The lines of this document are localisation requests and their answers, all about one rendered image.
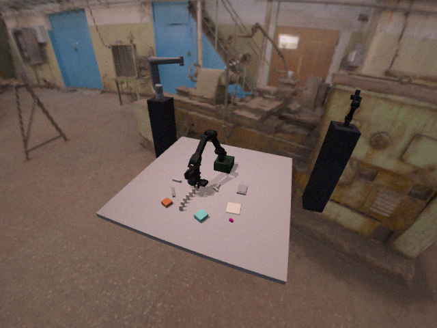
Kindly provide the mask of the orange block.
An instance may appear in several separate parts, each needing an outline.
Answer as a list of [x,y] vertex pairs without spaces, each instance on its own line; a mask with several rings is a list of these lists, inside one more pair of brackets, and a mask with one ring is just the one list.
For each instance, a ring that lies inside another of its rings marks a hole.
[[167,208],[167,207],[169,207],[170,205],[173,204],[173,201],[172,201],[171,199],[169,199],[168,197],[166,197],[164,200],[161,201],[161,204],[162,204],[165,208]]

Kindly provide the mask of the teal box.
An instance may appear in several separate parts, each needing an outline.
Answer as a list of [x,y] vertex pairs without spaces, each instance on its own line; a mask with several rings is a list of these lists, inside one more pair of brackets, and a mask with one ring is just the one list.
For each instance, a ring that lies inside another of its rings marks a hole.
[[198,220],[199,223],[203,222],[205,219],[208,218],[208,213],[204,212],[202,209],[198,210],[195,214],[194,214],[194,218],[196,220]]

